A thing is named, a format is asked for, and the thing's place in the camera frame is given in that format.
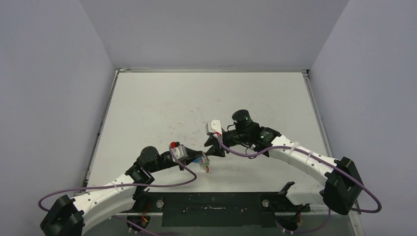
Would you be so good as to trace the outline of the large keyring with red sleeve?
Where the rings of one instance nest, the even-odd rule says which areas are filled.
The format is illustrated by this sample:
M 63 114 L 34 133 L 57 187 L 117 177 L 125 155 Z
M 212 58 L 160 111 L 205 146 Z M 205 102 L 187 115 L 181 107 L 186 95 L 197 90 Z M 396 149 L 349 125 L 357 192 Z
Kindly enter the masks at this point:
M 202 170 L 204 170 L 206 173 L 209 173 L 210 169 L 209 169 L 209 164 L 210 164 L 210 160 L 206 155 L 202 155 L 198 158 L 198 163 L 200 165 L 200 168 Z

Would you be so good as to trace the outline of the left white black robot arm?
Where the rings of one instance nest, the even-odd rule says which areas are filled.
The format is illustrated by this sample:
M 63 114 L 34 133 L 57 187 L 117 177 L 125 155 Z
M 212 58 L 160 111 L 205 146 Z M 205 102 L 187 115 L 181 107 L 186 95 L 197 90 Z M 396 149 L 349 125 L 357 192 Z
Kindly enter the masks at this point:
M 204 155 L 178 142 L 171 143 L 162 154 L 155 147 L 145 147 L 134 164 L 110 183 L 73 198 L 64 195 L 56 199 L 40 228 L 47 236 L 82 236 L 120 212 L 147 210 L 151 203 L 146 188 L 153 186 L 152 173 L 176 166 L 185 170 Z

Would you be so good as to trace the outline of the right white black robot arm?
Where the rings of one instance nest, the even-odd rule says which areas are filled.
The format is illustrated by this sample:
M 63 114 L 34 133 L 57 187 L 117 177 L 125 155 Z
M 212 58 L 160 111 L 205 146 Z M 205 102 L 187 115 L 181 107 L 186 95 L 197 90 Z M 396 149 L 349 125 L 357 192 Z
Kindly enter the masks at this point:
M 227 131 L 219 120 L 206 123 L 209 138 L 208 154 L 225 157 L 226 153 L 255 158 L 264 155 L 287 163 L 314 178 L 316 184 L 291 183 L 278 197 L 285 211 L 295 206 L 325 205 L 330 210 L 347 215 L 353 210 L 362 192 L 363 182 L 354 162 L 343 157 L 338 160 L 313 152 L 280 132 L 254 122 L 247 110 L 232 115 L 234 129 Z

